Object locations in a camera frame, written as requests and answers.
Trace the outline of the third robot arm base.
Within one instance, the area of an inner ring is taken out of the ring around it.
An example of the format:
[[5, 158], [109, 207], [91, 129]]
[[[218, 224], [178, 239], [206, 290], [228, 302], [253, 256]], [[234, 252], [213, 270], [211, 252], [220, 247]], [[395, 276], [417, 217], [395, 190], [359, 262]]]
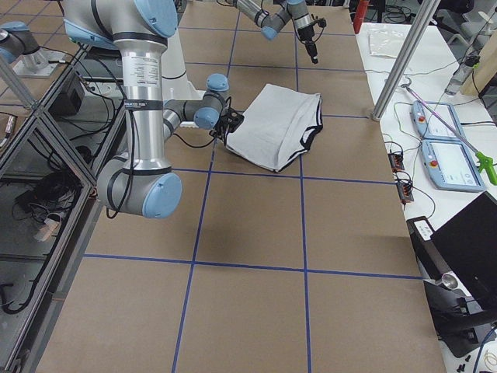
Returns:
[[57, 65], [49, 63], [30, 28], [21, 21], [1, 25], [1, 57], [7, 64], [22, 58], [13, 70], [23, 78], [48, 78]]

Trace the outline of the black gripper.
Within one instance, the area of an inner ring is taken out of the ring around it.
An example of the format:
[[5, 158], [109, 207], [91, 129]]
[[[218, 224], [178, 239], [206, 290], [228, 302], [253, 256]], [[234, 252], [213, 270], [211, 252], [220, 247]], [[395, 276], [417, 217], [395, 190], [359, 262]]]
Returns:
[[308, 56], [313, 64], [318, 63], [318, 50], [314, 42], [314, 26], [318, 25], [322, 29], [327, 26], [325, 18], [320, 18], [317, 16], [302, 16], [295, 19], [295, 26], [297, 28], [297, 33], [299, 40], [306, 47]]
[[224, 146], [227, 145], [228, 135], [234, 133], [243, 123], [245, 116], [233, 108], [227, 108], [222, 114], [209, 135], [222, 140]]

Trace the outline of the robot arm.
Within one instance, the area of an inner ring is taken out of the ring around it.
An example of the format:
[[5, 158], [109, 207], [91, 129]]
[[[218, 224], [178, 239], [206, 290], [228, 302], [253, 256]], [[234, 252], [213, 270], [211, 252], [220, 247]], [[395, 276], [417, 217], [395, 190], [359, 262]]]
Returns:
[[98, 197], [116, 213], [166, 218], [179, 205], [182, 181], [165, 142], [185, 121], [221, 140], [239, 128], [244, 117], [231, 108], [228, 78], [210, 75], [199, 100], [164, 100], [162, 55], [178, 27], [173, 1], [67, 1], [64, 8], [71, 39], [121, 55], [127, 152], [103, 167]]
[[275, 39], [278, 33], [292, 22], [294, 33], [298, 41], [304, 45], [311, 62], [318, 63], [315, 26], [324, 30], [327, 24], [324, 18], [310, 14], [306, 1], [281, 1], [279, 10], [273, 14], [263, 8], [263, 1], [227, 1], [227, 4], [250, 18], [261, 29], [262, 35], [267, 40]]

